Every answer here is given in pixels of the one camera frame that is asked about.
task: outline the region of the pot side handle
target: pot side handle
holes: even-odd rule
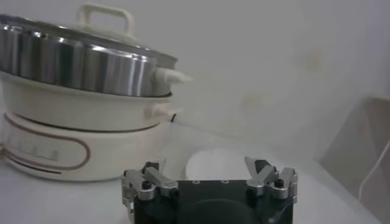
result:
[[[155,103],[145,108],[144,115],[146,119],[157,117],[164,119],[182,111],[183,109],[174,107],[172,103]]]
[[[124,19],[124,34],[134,37],[135,21],[134,17],[128,11],[116,7],[88,2],[82,5],[77,12],[77,21],[81,26],[90,26],[92,12],[122,17]]]
[[[166,84],[177,84],[190,82],[193,79],[179,71],[166,68],[158,68],[155,73],[156,77]]]

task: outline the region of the white countertop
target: white countertop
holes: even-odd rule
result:
[[[188,158],[213,147],[261,157],[271,164],[293,167],[299,174],[294,223],[380,223],[314,161],[290,161],[261,146],[242,144],[205,131],[164,124],[169,132],[161,145],[165,175],[183,179]],[[1,224],[129,223],[121,203],[120,180],[89,183],[44,180],[17,171],[0,160]]]

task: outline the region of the white cable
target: white cable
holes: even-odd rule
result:
[[[388,143],[386,144],[385,149],[383,149],[381,155],[379,156],[377,163],[375,163],[375,165],[372,167],[371,171],[368,173],[368,175],[365,177],[365,179],[361,182],[360,187],[359,187],[359,193],[358,193],[359,201],[361,201],[361,197],[363,195],[364,185],[366,184],[367,180],[371,177],[371,175],[374,173],[374,171],[378,168],[378,166],[380,165],[380,162],[382,162],[383,157],[385,157],[385,154],[389,148],[390,148],[390,139],[389,139]]]

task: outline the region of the screw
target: screw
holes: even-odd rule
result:
[[[173,189],[170,191],[169,195],[171,196],[171,198],[176,199],[179,196],[179,190]]]
[[[151,182],[149,182],[149,181],[147,181],[147,180],[142,182],[142,189],[148,190],[148,189],[150,189],[151,187],[152,187]]]
[[[284,187],[285,182],[283,181],[283,179],[279,178],[279,179],[275,180],[274,185],[275,185],[275,187],[281,188],[281,187]]]

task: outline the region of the brown stripe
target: brown stripe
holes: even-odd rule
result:
[[[69,131],[86,132],[86,133],[109,133],[109,134],[111,134],[111,133],[131,133],[131,132],[138,132],[138,131],[148,130],[148,129],[154,128],[154,127],[156,127],[157,125],[160,124],[160,123],[157,123],[157,124],[154,124],[154,125],[151,125],[151,126],[148,126],[148,127],[134,129],[134,130],[131,129],[131,130],[120,130],[120,131],[102,131],[102,130],[89,130],[89,129],[61,127],[61,126],[58,126],[58,125],[47,124],[47,123],[43,123],[43,122],[40,122],[40,121],[33,121],[32,119],[26,118],[24,116],[20,116],[20,115],[17,115],[17,116],[21,117],[21,118],[23,118],[25,120],[31,121],[33,123],[42,125],[42,126],[47,126],[47,127],[51,127],[51,128],[60,128],[60,129],[69,130]]]
[[[40,171],[40,172],[46,172],[46,173],[61,174],[61,172],[58,172],[58,171],[44,170],[44,169],[41,169],[41,168],[36,168],[36,167],[30,166],[30,165],[21,163],[21,162],[17,161],[16,159],[12,158],[9,155],[7,155],[7,159],[9,159],[13,163],[16,163],[19,166],[23,166],[23,167],[26,167],[26,168],[29,168],[29,169],[37,170],[37,171]]]
[[[64,136],[59,136],[59,135],[52,135],[52,134],[47,134],[47,133],[43,133],[43,132],[39,132],[39,131],[35,131],[33,129],[29,129],[29,128],[26,128],[20,124],[17,124],[16,122],[14,122],[13,120],[11,120],[7,114],[4,114],[4,119],[12,126],[20,129],[20,130],[23,130],[23,131],[26,131],[26,132],[29,132],[29,133],[32,133],[33,135],[38,135],[38,136],[44,136],[44,137],[48,137],[48,138],[54,138],[54,139],[61,139],[61,140],[66,140],[66,141],[72,141],[72,142],[76,142],[76,143],[79,143],[86,151],[87,155],[85,157],[85,159],[78,165],[75,165],[75,166],[69,166],[69,167],[64,167],[64,166],[53,166],[53,165],[47,165],[47,164],[42,164],[42,163],[38,163],[38,162],[35,162],[35,161],[31,161],[29,159],[25,159],[23,157],[20,157],[20,156],[17,156],[15,155],[14,153],[10,152],[10,150],[8,150],[7,148],[5,148],[5,152],[6,154],[9,154],[11,155],[12,157],[24,162],[24,163],[28,163],[30,165],[34,165],[34,166],[38,166],[38,167],[45,167],[45,168],[50,168],[50,169],[57,169],[57,170],[76,170],[76,169],[80,169],[81,167],[83,167],[89,160],[90,160],[90,157],[91,157],[91,149],[89,148],[89,146],[87,145],[87,143],[85,143],[84,141],[81,141],[80,139],[77,139],[77,138],[71,138],[71,137],[64,137]]]

